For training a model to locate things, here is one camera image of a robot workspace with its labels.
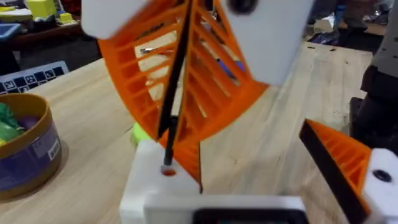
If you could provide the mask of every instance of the checkerboard pattern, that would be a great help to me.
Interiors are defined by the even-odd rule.
[[[23,93],[68,73],[65,62],[55,62],[0,77],[0,94]]]

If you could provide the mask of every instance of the workbench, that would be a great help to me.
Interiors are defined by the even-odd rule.
[[[201,143],[204,194],[301,195],[310,223],[344,223],[299,139],[304,118],[346,131],[349,100],[363,97],[369,52],[303,43],[283,87],[269,88],[238,120]],[[63,143],[56,175],[0,204],[0,223],[120,223],[134,158],[134,123],[103,60],[32,90],[44,96]]]

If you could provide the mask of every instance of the green toy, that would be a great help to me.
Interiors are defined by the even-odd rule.
[[[0,140],[5,142],[11,141],[14,138],[22,134],[17,129],[11,127],[10,125],[0,121]]]
[[[132,133],[131,133],[131,139],[139,144],[140,141],[145,140],[145,139],[152,139],[144,130],[143,128],[136,122],[132,126]]]
[[[8,124],[9,126],[15,128],[16,130],[22,129],[17,119],[14,117],[14,113],[11,111],[10,107],[8,107],[5,103],[0,103],[0,121]]]

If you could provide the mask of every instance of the blue label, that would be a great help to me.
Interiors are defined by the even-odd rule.
[[[9,190],[37,177],[60,151],[57,130],[49,130],[25,149],[0,159],[0,190]]]

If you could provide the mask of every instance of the blue tray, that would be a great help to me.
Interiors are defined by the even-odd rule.
[[[0,24],[0,41],[7,41],[18,34],[20,27],[18,23]]]

